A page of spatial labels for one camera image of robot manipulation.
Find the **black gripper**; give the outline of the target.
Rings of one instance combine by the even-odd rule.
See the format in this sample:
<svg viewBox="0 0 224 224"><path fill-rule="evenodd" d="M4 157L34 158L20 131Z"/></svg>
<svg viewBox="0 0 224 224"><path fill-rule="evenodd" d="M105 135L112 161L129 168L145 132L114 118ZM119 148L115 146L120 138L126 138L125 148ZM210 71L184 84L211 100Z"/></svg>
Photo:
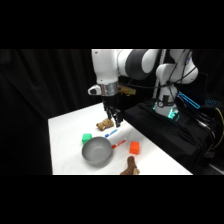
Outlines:
<svg viewBox="0 0 224 224"><path fill-rule="evenodd" d="M109 120L109 124L111 126L114 126L114 122L112 120L113 116L111 113L111 110L116 111L115 112L115 123L116 123L116 127L119 127L121 125L121 122L123 121L123 117L122 117L122 112L119 111L119 103L120 103L120 98L119 95L113 95L113 96L103 96L102 97L102 102L103 102L103 106L104 106L104 110L107 113L108 116L108 120Z"/></svg>

